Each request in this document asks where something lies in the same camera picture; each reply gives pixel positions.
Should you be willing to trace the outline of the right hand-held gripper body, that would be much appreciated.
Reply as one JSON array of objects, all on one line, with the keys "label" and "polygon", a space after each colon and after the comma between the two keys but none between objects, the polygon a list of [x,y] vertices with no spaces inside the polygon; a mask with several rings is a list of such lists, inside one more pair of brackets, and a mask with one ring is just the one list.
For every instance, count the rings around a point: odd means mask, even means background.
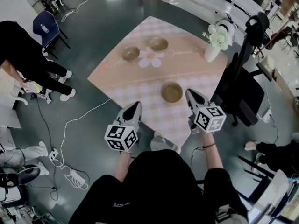
[{"label": "right hand-held gripper body", "polygon": [[227,116],[220,106],[202,106],[192,110],[188,124],[191,134],[220,131]]}]

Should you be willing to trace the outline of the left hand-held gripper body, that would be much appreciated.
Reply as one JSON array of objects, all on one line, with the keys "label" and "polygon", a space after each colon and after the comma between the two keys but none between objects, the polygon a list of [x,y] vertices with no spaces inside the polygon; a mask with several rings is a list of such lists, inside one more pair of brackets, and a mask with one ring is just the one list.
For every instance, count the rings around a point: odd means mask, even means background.
[{"label": "left hand-held gripper body", "polygon": [[129,152],[139,141],[140,117],[124,120],[118,116],[111,125],[108,125],[104,139],[112,150]]}]

